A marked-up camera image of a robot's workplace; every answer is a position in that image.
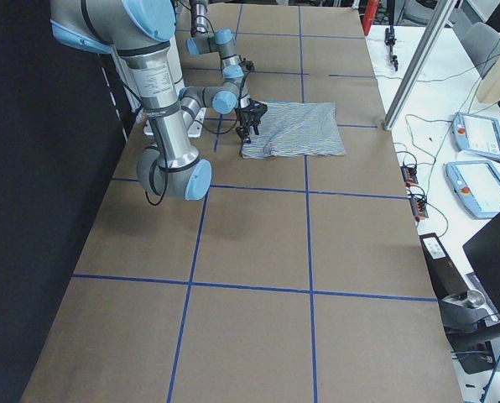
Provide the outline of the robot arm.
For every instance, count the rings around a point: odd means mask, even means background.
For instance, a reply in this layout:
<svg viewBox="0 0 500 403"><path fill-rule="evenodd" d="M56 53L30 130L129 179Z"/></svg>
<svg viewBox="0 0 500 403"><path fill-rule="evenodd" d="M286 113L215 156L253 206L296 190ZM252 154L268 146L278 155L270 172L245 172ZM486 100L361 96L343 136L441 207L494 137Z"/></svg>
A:
<svg viewBox="0 0 500 403"><path fill-rule="evenodd" d="M154 143L146 147L137 166L138 181L148 194L198 201L211 185L208 160L190 143L188 130L197 113L212 108L221 115L235 113L239 138L247 143L258 132L266 104L253 100L247 75L253 63L243 59L230 29L213 30L206 16L207 1L190 2L191 55L220 57L220 86L178 89L169 64L176 28L171 1L53 1L54 37L62 44L96 54L115 50L126 62L138 97L152 127Z"/></svg>
<svg viewBox="0 0 500 403"><path fill-rule="evenodd" d="M214 30L207 17L208 1L189 1L190 37L186 49L190 55L217 53L221 68L229 65L242 66L243 59L237 51L235 36L230 29Z"/></svg>

